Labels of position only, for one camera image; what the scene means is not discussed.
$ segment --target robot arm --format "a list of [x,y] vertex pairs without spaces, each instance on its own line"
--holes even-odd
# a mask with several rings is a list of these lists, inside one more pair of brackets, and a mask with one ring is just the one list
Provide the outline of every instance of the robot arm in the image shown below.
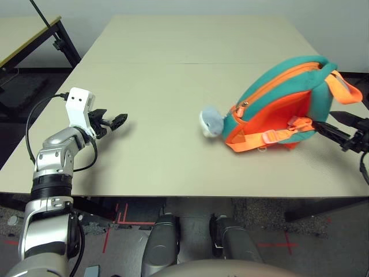
[[31,201],[25,209],[18,249],[21,261],[9,277],[67,277],[75,273],[69,275],[68,260],[83,254],[84,235],[71,197],[74,157],[107,133],[100,125],[115,130],[127,119],[127,114],[113,121],[102,119],[106,110],[90,111],[94,98],[84,89],[71,89],[66,103],[70,127],[45,140],[36,157]]

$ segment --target white wall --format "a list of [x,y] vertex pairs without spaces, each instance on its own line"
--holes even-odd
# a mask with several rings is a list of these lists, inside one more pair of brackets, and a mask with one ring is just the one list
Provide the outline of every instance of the white wall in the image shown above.
[[[276,14],[287,17],[320,54],[339,64],[340,70],[369,72],[369,0],[36,0],[36,3],[44,14],[62,16],[81,55],[114,14]],[[0,0],[0,17],[28,15],[36,15],[29,1]],[[64,56],[46,43],[20,66],[68,65]]]

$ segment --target gray plush toy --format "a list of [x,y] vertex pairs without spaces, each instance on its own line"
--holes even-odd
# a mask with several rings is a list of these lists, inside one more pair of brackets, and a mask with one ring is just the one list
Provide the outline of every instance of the gray plush toy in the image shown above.
[[214,107],[203,109],[199,119],[205,137],[217,137],[223,131],[223,117]]

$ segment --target black cable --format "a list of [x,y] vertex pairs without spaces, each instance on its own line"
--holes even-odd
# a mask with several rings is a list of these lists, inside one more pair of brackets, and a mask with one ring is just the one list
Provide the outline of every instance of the black cable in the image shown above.
[[75,169],[75,170],[73,170],[73,172],[78,172],[78,171],[82,171],[82,170],[85,170],[85,169],[89,169],[90,167],[92,167],[94,165],[94,163],[96,163],[96,160],[97,160],[97,145],[96,145],[96,142],[91,136],[89,136],[87,134],[86,134],[86,136],[88,136],[88,139],[89,139],[90,143],[92,144],[93,151],[95,153],[95,157],[93,158],[92,163],[90,163],[88,166],[82,167],[81,169]]
[[29,158],[31,159],[32,163],[35,164],[36,163],[36,160],[35,160],[35,157],[32,153],[32,150],[31,150],[31,146],[29,144],[29,134],[28,134],[28,131],[29,131],[29,122],[32,118],[32,114],[35,112],[35,110],[45,101],[48,101],[48,100],[51,100],[52,98],[56,98],[56,97],[62,97],[66,100],[66,97],[67,94],[66,93],[60,93],[60,94],[55,94],[54,96],[50,96],[50,97],[47,97],[47,98],[44,98],[42,99],[41,101],[37,102],[34,107],[32,108],[31,112],[29,112],[29,115],[28,115],[28,118],[27,118],[27,122],[25,124],[25,143],[26,143],[26,146],[27,146],[27,151],[28,151],[28,154],[29,154]]
[[369,185],[369,175],[364,163],[364,158],[367,154],[368,152],[364,152],[360,158],[360,172],[362,173],[366,183]]
[[80,229],[80,236],[81,236],[81,247],[80,247],[80,254],[78,255],[77,261],[72,269],[72,271],[70,272],[69,277],[73,277],[74,274],[76,274],[76,271],[78,269],[78,267],[80,266],[82,257],[83,257],[83,253],[85,251],[85,232],[83,231],[83,227],[80,221],[78,221],[78,228]]
[[[46,27],[47,27],[48,29],[50,29],[50,28],[51,28],[50,24],[47,22],[46,18],[44,17],[44,15],[42,14],[42,12],[40,11],[39,7],[37,7],[37,5],[36,5],[35,1],[33,1],[33,0],[29,0],[29,1],[31,2],[32,6],[35,8],[36,12],[37,12],[37,13],[39,14],[39,16],[41,17],[42,21],[44,21],[44,23],[45,23]],[[55,38],[56,40],[60,40],[60,38],[56,35],[56,33],[53,33],[52,35],[54,36],[54,38]]]

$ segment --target buckle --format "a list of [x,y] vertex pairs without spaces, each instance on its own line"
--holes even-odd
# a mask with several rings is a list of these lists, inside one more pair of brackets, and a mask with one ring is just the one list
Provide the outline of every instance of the buckle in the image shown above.
[[312,120],[309,117],[297,117],[294,115],[287,124],[288,130],[290,131],[298,130],[300,132],[305,132],[312,130]]
[[277,143],[280,141],[277,137],[277,132],[275,130],[265,131],[261,136],[263,138],[264,143],[267,144]]

